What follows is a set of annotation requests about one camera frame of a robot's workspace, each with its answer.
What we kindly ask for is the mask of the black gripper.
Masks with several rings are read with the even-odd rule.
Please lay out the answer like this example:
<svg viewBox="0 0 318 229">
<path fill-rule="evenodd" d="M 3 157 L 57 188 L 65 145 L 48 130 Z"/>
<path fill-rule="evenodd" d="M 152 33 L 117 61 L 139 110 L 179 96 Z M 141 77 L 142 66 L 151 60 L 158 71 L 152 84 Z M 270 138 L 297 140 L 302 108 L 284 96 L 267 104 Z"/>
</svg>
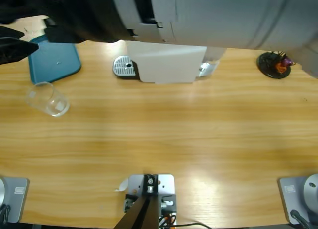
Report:
<svg viewBox="0 0 318 229">
<path fill-rule="evenodd" d="M 0 0 L 0 23 L 47 15 L 45 35 L 54 43 L 133 40 L 114 0 Z"/>
</svg>

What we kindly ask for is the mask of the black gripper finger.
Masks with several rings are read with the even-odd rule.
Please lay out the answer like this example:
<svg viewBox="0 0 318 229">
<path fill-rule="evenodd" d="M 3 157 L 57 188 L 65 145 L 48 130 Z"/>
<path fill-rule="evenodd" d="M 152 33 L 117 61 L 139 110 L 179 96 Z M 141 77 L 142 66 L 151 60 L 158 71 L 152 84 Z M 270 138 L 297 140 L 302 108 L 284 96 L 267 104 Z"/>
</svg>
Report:
<svg viewBox="0 0 318 229">
<path fill-rule="evenodd" d="M 0 64 L 18 62 L 39 48 L 38 44 L 24 40 L 3 37 L 0 39 Z"/>
<path fill-rule="evenodd" d="M 0 26 L 0 38 L 5 37 L 20 39 L 24 37 L 24 33 L 8 27 Z"/>
</svg>

